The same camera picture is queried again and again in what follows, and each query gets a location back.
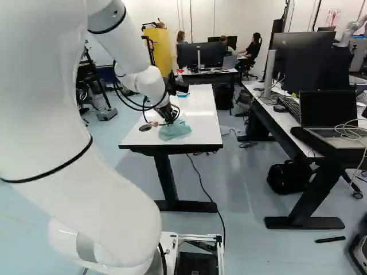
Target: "small round object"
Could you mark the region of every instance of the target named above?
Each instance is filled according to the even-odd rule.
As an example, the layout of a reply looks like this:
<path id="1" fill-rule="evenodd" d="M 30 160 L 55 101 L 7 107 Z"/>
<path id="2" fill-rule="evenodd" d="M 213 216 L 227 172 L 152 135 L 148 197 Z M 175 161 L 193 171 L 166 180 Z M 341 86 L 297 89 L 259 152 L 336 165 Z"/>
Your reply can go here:
<path id="1" fill-rule="evenodd" d="M 361 192 L 356 192 L 354 191 L 353 192 L 353 196 L 356 198 L 356 199 L 363 199 L 363 194 Z"/>
<path id="2" fill-rule="evenodd" d="M 274 112 L 277 112 L 277 113 L 285 113 L 285 112 L 287 112 L 287 108 L 284 107 L 284 106 L 281 106 L 281 105 L 275 105 L 275 106 L 273 106 L 273 110 L 274 110 Z"/>
<path id="3" fill-rule="evenodd" d="M 147 132 L 147 131 L 149 131 L 151 129 L 151 125 L 150 124 L 145 124 L 145 125 L 143 125 L 143 126 L 141 126 L 140 128 L 139 128 L 139 131 L 141 131 L 141 132 Z"/>

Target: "black desk frame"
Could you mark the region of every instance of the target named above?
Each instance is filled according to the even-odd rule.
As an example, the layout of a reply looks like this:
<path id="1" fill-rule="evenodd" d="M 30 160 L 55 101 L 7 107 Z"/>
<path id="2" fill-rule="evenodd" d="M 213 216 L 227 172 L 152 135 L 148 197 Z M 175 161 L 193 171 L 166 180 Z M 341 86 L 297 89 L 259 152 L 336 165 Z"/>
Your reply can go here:
<path id="1" fill-rule="evenodd" d="M 285 133 L 271 115 L 254 100 L 251 104 L 256 123 L 262 123 L 263 128 L 259 135 L 253 132 L 251 136 L 242 137 L 244 141 L 266 141 L 275 139 L 287 153 L 287 155 L 297 162 L 310 164 L 316 162 L 320 167 L 316 176 L 308 184 L 305 192 L 298 200 L 291 213 L 287 217 L 265 217 L 264 222 L 268 229 L 298 229 L 298 230 L 332 230 L 344 229 L 344 223 L 337 217 L 312 217 L 315 210 L 321 205 L 330 194 L 331 189 L 338 182 L 339 177 L 345 173 L 346 168 L 356 168 L 358 163 L 340 163 L 326 158 L 315 158 L 310 152 L 310 156 L 305 156 L 293 140 Z"/>
<path id="2" fill-rule="evenodd" d="M 216 152 L 223 144 L 210 145 L 177 145 L 177 146 L 124 146 L 132 152 L 153 156 L 159 181 L 165 200 L 155 201 L 160 211 L 217 213 L 218 208 L 213 202 L 182 201 L 178 198 L 169 155 L 190 154 L 195 152 Z"/>

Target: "laptop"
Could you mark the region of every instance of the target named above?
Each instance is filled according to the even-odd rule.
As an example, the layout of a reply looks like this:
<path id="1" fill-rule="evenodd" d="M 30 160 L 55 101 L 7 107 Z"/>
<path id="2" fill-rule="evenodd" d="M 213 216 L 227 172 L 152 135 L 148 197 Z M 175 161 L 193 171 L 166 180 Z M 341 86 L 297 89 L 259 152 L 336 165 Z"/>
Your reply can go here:
<path id="1" fill-rule="evenodd" d="M 230 56 L 225 56 L 223 59 L 222 70 L 233 69 L 237 63 L 237 55 L 233 54 Z"/>
<path id="2" fill-rule="evenodd" d="M 336 149 L 365 148 L 357 140 L 347 140 L 334 128 L 350 120 L 357 119 L 357 101 L 354 90 L 340 91 L 301 91 L 300 124 L 303 129 L 317 138 L 329 143 Z M 349 123 L 358 127 L 358 121 Z M 367 132 L 353 127 L 339 127 L 341 133 L 357 132 L 366 138 Z"/>

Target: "dark hair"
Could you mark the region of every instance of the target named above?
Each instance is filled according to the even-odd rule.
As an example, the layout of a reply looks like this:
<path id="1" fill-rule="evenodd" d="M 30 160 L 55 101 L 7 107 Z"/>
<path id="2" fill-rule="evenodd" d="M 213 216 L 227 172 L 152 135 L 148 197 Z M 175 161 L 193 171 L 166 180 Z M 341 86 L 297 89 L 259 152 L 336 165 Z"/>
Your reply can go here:
<path id="1" fill-rule="evenodd" d="M 178 33 L 177 33 L 177 43 L 180 43 L 184 40 L 184 35 L 185 35 L 185 32 L 183 30 L 179 30 Z"/>
<path id="2" fill-rule="evenodd" d="M 261 38 L 261 34 L 260 33 L 254 33 L 252 36 L 253 36 L 253 42 L 255 44 L 260 44 L 260 43 L 263 42 L 263 39 Z"/>
<path id="3" fill-rule="evenodd" d="M 219 38 L 219 41 L 220 42 L 224 42 L 224 41 L 227 41 L 228 39 L 227 39 L 227 36 L 221 36 L 220 38 Z"/>

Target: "blue cloth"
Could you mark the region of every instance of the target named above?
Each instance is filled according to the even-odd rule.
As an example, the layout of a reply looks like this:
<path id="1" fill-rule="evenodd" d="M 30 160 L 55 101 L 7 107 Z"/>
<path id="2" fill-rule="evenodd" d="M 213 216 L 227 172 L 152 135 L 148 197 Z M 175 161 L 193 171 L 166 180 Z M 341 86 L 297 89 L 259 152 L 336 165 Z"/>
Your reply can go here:
<path id="1" fill-rule="evenodd" d="M 177 119 L 173 124 L 164 125 L 159 130 L 158 136 L 165 142 L 174 138 L 188 135 L 192 132 L 190 126 L 182 119 Z"/>

